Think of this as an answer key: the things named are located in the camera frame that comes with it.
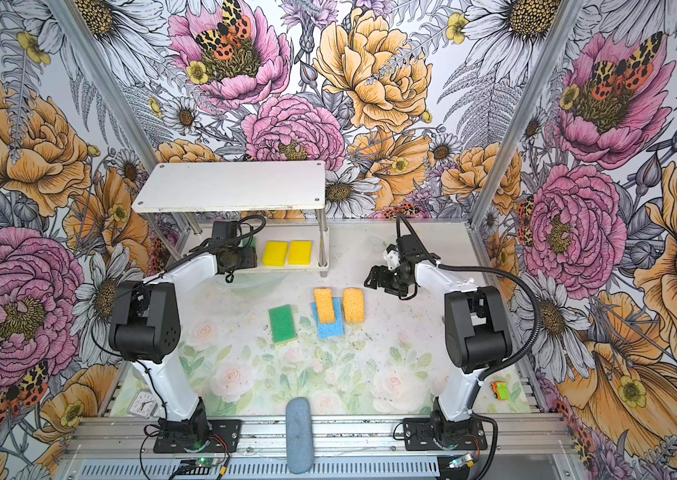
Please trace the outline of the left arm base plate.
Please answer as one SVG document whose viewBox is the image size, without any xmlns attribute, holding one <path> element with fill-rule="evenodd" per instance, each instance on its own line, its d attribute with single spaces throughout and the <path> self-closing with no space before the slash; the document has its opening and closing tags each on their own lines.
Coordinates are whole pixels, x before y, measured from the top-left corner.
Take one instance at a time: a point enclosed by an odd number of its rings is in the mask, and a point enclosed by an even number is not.
<svg viewBox="0 0 677 480">
<path fill-rule="evenodd" d="M 180 453 L 236 453 L 240 441 L 242 420 L 210 419 L 206 425 L 196 422 L 164 421 L 152 451 L 157 454 Z"/>
</svg>

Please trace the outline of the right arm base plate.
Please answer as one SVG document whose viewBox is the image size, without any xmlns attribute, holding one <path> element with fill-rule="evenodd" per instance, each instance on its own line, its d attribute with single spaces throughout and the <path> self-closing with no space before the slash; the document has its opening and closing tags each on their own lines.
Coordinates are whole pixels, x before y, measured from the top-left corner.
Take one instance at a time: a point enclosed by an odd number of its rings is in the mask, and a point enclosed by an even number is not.
<svg viewBox="0 0 677 480">
<path fill-rule="evenodd" d="M 475 418 L 460 422 L 432 418 L 404 418 L 402 441 L 407 451 L 486 450 L 482 423 Z"/>
</svg>

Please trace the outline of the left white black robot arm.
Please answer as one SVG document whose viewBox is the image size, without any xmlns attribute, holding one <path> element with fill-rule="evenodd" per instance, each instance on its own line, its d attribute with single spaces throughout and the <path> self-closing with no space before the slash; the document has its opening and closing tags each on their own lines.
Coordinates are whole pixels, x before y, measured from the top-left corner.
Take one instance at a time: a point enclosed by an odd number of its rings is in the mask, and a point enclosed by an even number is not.
<svg viewBox="0 0 677 480">
<path fill-rule="evenodd" d="M 261 215 L 222 220 L 210 238 L 164 271 L 116 289 L 108 348 L 146 378 L 158 400 L 156 453 L 236 452 L 240 420 L 208 419 L 204 400 L 192 389 L 176 353 L 182 338 L 180 299 L 202 282 L 258 266 L 254 236 L 266 226 Z"/>
</svg>

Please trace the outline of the orange cellulose sponge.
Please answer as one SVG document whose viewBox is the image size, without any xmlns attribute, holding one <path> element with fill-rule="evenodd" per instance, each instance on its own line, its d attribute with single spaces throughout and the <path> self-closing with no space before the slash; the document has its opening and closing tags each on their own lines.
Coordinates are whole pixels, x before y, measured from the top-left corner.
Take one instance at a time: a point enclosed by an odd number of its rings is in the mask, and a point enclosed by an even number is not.
<svg viewBox="0 0 677 480">
<path fill-rule="evenodd" d="M 316 318 L 319 324 L 334 324 L 336 322 L 336 310 L 334 310 L 334 296 L 330 288 L 318 288 L 314 290 L 314 302 L 316 302 Z"/>
</svg>

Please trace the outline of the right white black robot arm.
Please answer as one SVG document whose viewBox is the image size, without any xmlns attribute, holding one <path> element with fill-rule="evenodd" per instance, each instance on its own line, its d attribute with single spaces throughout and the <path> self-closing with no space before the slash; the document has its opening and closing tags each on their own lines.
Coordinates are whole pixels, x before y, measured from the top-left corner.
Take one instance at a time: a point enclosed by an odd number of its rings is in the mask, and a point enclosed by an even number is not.
<svg viewBox="0 0 677 480">
<path fill-rule="evenodd" d="M 486 448 L 482 421 L 474 404 L 492 367 L 500 368 L 513 347 L 501 292 L 479 285 L 466 273 L 495 274 L 491 267 L 445 265 L 423 246 L 415 234 L 400 235 L 386 247 L 383 265 L 370 269 L 364 286 L 380 289 L 401 301 L 415 298 L 420 289 L 440 298 L 444 344 L 456 374 L 436 396 L 430 418 L 411 430 L 408 450 Z"/>
</svg>

